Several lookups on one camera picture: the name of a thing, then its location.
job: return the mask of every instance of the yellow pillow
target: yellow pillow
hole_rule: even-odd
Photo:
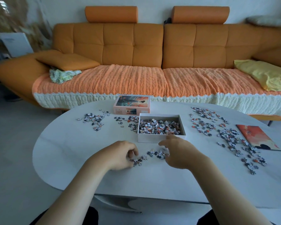
[[[52,54],[36,58],[38,61],[63,71],[86,70],[100,65],[97,61],[78,54]]]
[[[263,89],[281,91],[281,67],[263,61],[235,60],[234,66],[249,74]]]

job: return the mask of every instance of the orange puzzle booklet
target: orange puzzle booklet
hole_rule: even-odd
[[[236,125],[247,141],[255,148],[281,151],[259,126]]]

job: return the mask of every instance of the left hand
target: left hand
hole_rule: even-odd
[[[128,141],[117,141],[97,153],[91,158],[102,159],[106,162],[109,170],[122,170],[128,167],[133,167],[133,162],[126,159],[128,156],[131,159],[134,155],[138,155],[138,148],[134,143]]]

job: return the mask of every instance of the hand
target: hand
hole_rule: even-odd
[[[135,144],[128,141],[117,141],[94,154],[91,158],[100,159],[106,163],[108,170],[122,170],[128,167],[133,167],[133,162],[126,159],[128,156],[131,159],[134,155],[138,155],[138,148]]]
[[[190,142],[172,134],[158,144],[169,149],[170,155],[166,155],[165,161],[174,168],[191,169],[199,159],[206,157]]]

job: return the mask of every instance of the white oval table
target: white oval table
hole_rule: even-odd
[[[87,103],[62,114],[50,123],[41,133],[33,150],[33,166],[40,178],[47,184],[64,190],[71,182],[83,163],[95,152],[117,140],[128,140],[135,143],[140,155],[151,149],[160,149],[158,144],[138,143],[137,134],[130,130],[129,123],[123,121],[121,128],[112,114],[114,100]],[[263,131],[281,148],[279,132],[274,131],[262,122],[238,111],[205,103],[151,102],[152,114],[180,114],[184,124],[186,139],[194,144],[202,153],[210,157],[228,180],[259,208],[281,208],[281,151],[262,150],[268,166],[259,166],[256,175],[251,175],[239,157],[228,148],[217,142],[224,140],[217,137],[214,130],[212,136],[205,136],[192,128],[191,107],[200,107],[215,111],[230,122],[227,128],[237,129],[235,124],[260,126]],[[99,131],[94,131],[91,122],[83,123],[86,113],[95,115],[109,111]],[[109,171],[101,181],[97,195],[112,195],[130,198],[155,198],[184,201],[190,203],[208,203],[200,186],[188,170],[179,170],[156,157],[143,162],[142,166],[121,171]]]

